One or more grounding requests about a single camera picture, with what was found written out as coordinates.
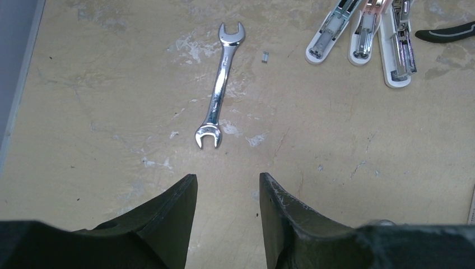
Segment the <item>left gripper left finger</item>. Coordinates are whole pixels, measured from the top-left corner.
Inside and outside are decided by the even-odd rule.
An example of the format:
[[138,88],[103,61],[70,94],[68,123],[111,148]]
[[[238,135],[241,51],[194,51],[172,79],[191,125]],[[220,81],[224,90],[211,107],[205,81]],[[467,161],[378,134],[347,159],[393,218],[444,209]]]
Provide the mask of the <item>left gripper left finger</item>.
[[36,220],[1,222],[2,268],[184,268],[198,182],[188,174],[162,194],[91,230]]

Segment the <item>silver stapler magazine tray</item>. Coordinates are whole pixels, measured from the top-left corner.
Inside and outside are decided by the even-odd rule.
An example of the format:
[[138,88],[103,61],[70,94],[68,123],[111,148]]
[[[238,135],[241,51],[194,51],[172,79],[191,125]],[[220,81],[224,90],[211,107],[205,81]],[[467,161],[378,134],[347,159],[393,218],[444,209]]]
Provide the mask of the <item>silver stapler magazine tray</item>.
[[321,64],[335,43],[345,31],[350,18],[359,9],[362,0],[340,0],[327,14],[319,30],[305,50],[305,58],[310,64]]

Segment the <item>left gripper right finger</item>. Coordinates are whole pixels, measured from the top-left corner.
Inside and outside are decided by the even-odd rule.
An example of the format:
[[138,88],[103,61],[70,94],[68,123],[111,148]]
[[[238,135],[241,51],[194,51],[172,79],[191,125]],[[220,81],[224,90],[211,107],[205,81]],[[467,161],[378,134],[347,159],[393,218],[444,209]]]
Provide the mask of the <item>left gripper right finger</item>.
[[259,176],[268,268],[473,268],[474,226],[396,225],[351,228]]

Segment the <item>red silver stapler insert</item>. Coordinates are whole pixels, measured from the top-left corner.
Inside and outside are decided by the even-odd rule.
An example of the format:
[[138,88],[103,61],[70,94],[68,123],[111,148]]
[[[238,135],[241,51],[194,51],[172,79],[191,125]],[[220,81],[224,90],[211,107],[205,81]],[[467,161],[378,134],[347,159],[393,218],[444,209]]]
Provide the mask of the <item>red silver stapler insert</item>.
[[352,16],[348,60],[354,66],[363,66],[372,55],[374,37],[381,18],[392,1],[362,1],[362,6]]

